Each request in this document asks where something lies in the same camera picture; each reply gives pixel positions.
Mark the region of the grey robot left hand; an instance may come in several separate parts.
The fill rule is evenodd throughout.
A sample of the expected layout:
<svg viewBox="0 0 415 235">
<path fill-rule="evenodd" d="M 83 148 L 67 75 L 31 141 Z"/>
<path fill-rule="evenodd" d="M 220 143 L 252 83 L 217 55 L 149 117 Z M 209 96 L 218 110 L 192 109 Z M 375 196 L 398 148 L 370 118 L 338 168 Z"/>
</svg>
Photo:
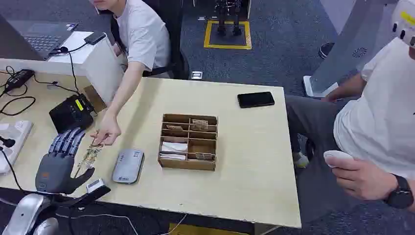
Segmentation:
<svg viewBox="0 0 415 235">
<path fill-rule="evenodd" d="M 93 167 L 78 177 L 71 177 L 75 155 L 84 135 L 85 131 L 77 127 L 55 137 L 38 167 L 35 178 L 38 192 L 72 194 L 92 177 Z"/>
</svg>

